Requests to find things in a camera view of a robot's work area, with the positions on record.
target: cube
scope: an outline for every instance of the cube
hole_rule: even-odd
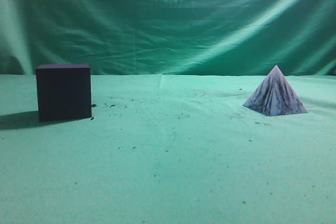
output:
[[[36,68],[40,122],[92,117],[88,64],[52,64]]]

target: cube face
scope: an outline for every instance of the cube face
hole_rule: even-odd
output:
[[[41,65],[36,68],[36,81],[40,121],[92,116],[89,65]]]

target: pyramid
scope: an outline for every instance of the pyramid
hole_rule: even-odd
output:
[[[278,66],[272,69],[243,106],[270,116],[308,113]]]

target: dark purple cube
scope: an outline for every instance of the dark purple cube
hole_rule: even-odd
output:
[[[92,117],[88,64],[53,64],[36,68],[40,122]]]

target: cube top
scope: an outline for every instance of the cube top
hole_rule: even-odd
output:
[[[40,65],[36,69],[56,69],[56,68],[90,68],[88,64],[47,64]]]

